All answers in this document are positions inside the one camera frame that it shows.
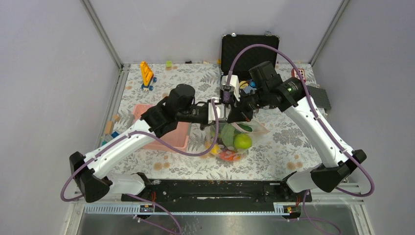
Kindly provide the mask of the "yellow lemon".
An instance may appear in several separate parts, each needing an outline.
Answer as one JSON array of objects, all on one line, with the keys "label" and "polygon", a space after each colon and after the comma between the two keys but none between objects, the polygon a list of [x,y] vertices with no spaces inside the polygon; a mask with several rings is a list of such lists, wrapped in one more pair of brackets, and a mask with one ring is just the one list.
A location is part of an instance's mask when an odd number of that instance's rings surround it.
[{"label": "yellow lemon", "polygon": [[209,151],[209,153],[210,154],[212,154],[212,155],[218,155],[218,154],[220,154],[222,151],[221,151],[221,148],[220,148],[220,146],[218,145],[218,144],[215,144],[213,147],[212,147],[212,149]]}]

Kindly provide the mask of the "green pear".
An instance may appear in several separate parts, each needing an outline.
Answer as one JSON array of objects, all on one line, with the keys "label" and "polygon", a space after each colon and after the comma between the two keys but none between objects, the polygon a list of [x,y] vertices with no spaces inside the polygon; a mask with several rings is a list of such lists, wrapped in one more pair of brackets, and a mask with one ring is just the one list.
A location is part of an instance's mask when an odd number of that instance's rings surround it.
[{"label": "green pear", "polygon": [[235,149],[249,149],[252,144],[252,139],[247,134],[241,133],[234,137],[233,146]]}]

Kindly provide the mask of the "clear zip top bag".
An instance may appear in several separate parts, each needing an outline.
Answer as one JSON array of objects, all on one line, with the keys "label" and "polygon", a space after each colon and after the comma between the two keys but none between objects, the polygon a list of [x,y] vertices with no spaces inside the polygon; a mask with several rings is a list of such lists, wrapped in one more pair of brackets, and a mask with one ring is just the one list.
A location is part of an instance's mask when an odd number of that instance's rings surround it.
[{"label": "clear zip top bag", "polygon": [[205,128],[205,147],[209,148],[214,137],[216,144],[209,154],[221,160],[236,162],[244,158],[249,149],[269,133],[261,123],[250,122],[220,123],[216,133],[215,125]]}]

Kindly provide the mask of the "green cucumber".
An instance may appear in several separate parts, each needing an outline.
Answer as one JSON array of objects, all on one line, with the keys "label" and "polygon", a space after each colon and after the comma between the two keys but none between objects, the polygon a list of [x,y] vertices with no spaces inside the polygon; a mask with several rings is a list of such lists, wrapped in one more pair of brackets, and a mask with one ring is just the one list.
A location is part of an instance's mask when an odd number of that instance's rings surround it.
[{"label": "green cucumber", "polygon": [[236,126],[243,133],[251,133],[253,131],[252,127],[242,124],[242,123],[237,123]]}]

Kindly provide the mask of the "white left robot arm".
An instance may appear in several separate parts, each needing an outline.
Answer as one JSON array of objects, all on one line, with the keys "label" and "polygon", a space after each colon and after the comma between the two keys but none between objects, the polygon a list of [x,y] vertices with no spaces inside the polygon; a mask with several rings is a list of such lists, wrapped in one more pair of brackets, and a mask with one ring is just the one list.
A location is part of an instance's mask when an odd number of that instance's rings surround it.
[{"label": "white left robot arm", "polygon": [[108,174],[123,159],[145,145],[157,141],[167,148],[185,156],[198,157],[210,152],[217,139],[201,153],[187,153],[169,145],[161,138],[176,130],[179,122],[197,123],[201,126],[215,123],[219,127],[219,104],[214,98],[209,102],[194,103],[195,90],[187,84],[179,84],[156,105],[147,109],[135,123],[102,147],[85,155],[73,153],[70,158],[72,175],[81,191],[80,196],[92,203],[109,193],[132,194],[140,201],[151,197],[152,189],[139,175]]}]

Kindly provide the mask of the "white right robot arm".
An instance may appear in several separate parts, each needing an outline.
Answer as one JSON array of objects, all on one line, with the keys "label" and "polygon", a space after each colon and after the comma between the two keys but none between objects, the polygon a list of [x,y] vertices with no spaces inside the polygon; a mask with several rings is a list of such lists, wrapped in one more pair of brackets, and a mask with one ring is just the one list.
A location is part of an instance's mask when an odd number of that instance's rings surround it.
[{"label": "white right robot arm", "polygon": [[269,61],[254,67],[251,72],[257,76],[254,80],[257,89],[253,93],[244,94],[239,90],[236,75],[221,78],[221,97],[225,97],[225,91],[231,96],[228,123],[249,121],[258,108],[277,108],[305,134],[321,159],[319,165],[293,172],[282,180],[280,194],[285,201],[292,202],[300,192],[309,189],[332,192],[355,169],[362,168],[366,153],[362,149],[354,150],[333,130],[316,108],[302,79],[283,80]]}]

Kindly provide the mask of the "red orange mango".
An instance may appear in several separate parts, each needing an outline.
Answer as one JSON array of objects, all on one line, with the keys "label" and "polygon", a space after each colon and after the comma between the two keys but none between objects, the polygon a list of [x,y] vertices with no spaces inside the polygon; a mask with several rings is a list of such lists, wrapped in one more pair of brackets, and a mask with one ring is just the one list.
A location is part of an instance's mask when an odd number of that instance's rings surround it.
[{"label": "red orange mango", "polygon": [[219,154],[219,158],[225,161],[234,162],[241,160],[243,156],[233,152],[222,152]]}]

